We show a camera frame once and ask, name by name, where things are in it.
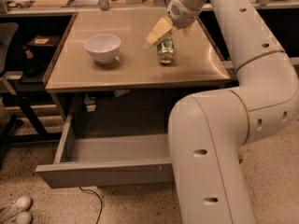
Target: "gray drawer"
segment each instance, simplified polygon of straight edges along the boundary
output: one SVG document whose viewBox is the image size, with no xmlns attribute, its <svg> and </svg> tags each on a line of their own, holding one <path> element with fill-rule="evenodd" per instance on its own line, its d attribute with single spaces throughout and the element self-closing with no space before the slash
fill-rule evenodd
<svg viewBox="0 0 299 224">
<path fill-rule="evenodd" d="M 136 91 L 83 112 L 73 100 L 53 164 L 36 172 L 51 188 L 173 181 L 164 94 Z"/>
</svg>

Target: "table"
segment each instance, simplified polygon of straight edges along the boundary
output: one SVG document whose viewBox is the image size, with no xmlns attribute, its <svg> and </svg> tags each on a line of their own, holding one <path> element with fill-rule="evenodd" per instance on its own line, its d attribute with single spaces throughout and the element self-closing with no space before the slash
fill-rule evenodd
<svg viewBox="0 0 299 224">
<path fill-rule="evenodd" d="M 161 65 L 145 38 L 165 8 L 79 12 L 53 68 L 46 90 L 56 97 L 74 93 L 53 164 L 36 171 L 52 188 L 152 183 L 172 180 L 167 119 L 181 88 L 220 86 L 230 80 L 196 22 L 189 35 L 173 31 L 176 61 Z M 83 47 L 92 35 L 121 39 L 113 63 L 95 62 Z M 86 112 L 85 92 L 129 90 L 99 99 Z"/>
</svg>

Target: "speckled floor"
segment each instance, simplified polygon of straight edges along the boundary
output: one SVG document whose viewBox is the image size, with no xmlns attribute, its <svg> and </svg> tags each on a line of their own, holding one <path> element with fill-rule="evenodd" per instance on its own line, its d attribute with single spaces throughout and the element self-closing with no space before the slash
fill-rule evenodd
<svg viewBox="0 0 299 224">
<path fill-rule="evenodd" d="M 50 189 L 35 174 L 38 164 L 52 163 L 56 147 L 56 142 L 48 142 L 8 151 L 0 171 L 0 206 L 29 195 L 35 224 L 93 224 L 100 206 L 96 196 L 78 188 Z M 299 223 L 299 118 L 283 132 L 240 148 L 240 153 L 257 223 Z M 90 189 L 103 200 L 100 224 L 182 223 L 172 183 Z"/>
</svg>

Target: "wooden tabletop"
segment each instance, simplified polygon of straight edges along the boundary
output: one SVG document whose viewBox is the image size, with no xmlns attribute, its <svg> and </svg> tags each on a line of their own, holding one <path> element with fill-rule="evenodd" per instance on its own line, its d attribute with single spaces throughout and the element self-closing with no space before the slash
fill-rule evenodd
<svg viewBox="0 0 299 224">
<path fill-rule="evenodd" d="M 171 88 L 228 81 L 229 75 L 198 22 L 187 36 L 174 29 L 176 60 L 171 65 L 158 62 L 157 49 L 146 48 L 145 38 L 165 14 L 165 8 L 79 12 L 46 90 Z M 121 39 L 118 60 L 100 64 L 90 57 L 83 44 L 98 34 L 113 34 Z"/>
</svg>

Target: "screw hole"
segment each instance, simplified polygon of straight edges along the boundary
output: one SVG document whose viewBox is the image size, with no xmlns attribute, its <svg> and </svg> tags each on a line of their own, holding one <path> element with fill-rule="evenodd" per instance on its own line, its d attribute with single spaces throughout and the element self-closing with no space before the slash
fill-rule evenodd
<svg viewBox="0 0 299 224">
<path fill-rule="evenodd" d="M 262 127 L 263 127 L 263 121 L 262 121 L 262 119 L 259 119 L 258 125 L 257 125 L 257 130 L 260 131 L 262 129 Z"/>
<path fill-rule="evenodd" d="M 197 149 L 193 152 L 195 158 L 203 157 L 207 154 L 207 150 L 205 149 Z"/>
<path fill-rule="evenodd" d="M 287 112 L 287 111 L 284 111 L 284 112 L 283 112 L 283 115 L 282 115 L 282 122 L 287 121 L 287 118 L 288 118 L 288 112 Z"/>
<path fill-rule="evenodd" d="M 218 198 L 207 197 L 207 198 L 204 198 L 203 203 L 204 203 L 204 205 L 215 205 L 218 203 Z"/>
</svg>

